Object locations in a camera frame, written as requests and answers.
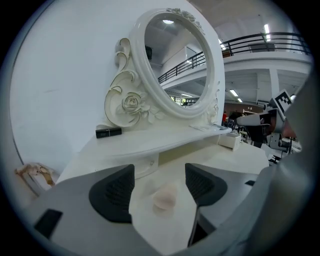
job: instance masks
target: white beam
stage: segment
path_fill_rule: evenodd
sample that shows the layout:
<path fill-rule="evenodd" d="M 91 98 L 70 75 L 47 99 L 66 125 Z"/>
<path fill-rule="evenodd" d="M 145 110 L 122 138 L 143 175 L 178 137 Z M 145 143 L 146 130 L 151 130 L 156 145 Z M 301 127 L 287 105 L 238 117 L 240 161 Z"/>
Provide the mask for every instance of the white beam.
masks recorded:
<path fill-rule="evenodd" d="M 271 95 L 272 97 L 275 97 L 280 91 L 278 72 L 275 68 L 270 68 L 269 71 L 270 71 L 270 81 L 271 81 Z"/>

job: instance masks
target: fluorescent light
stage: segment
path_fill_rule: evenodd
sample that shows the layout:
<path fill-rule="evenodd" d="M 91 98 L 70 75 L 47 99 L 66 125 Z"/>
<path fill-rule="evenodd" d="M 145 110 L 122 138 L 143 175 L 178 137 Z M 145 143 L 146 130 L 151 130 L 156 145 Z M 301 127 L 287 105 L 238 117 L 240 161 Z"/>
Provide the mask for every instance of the fluorescent light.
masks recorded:
<path fill-rule="evenodd" d="M 225 49 L 226 49 L 226 47 L 222 44 L 222 42 L 220 41 L 220 39 L 219 39 L 219 44 L 220 44 L 222 50 L 225 50 Z"/>
<path fill-rule="evenodd" d="M 238 97 L 238 94 L 236 94 L 235 90 L 230 90 L 229 92 L 232 93 L 233 96 Z"/>
<path fill-rule="evenodd" d="M 265 25 L 264 25 L 264 31 L 265 31 L 265 33 L 267 34 L 267 35 L 266 35 L 266 40 L 267 40 L 267 41 L 270 41 L 271 38 L 270 38 L 270 35 L 268 34 L 268 33 L 270 33 L 268 24 L 265 24 Z"/>
<path fill-rule="evenodd" d="M 167 19 L 164 19 L 163 22 L 164 22 L 165 24 L 172 24 L 172 23 L 174 23 L 174 21 L 172 21 L 172 20 L 167 20 Z"/>

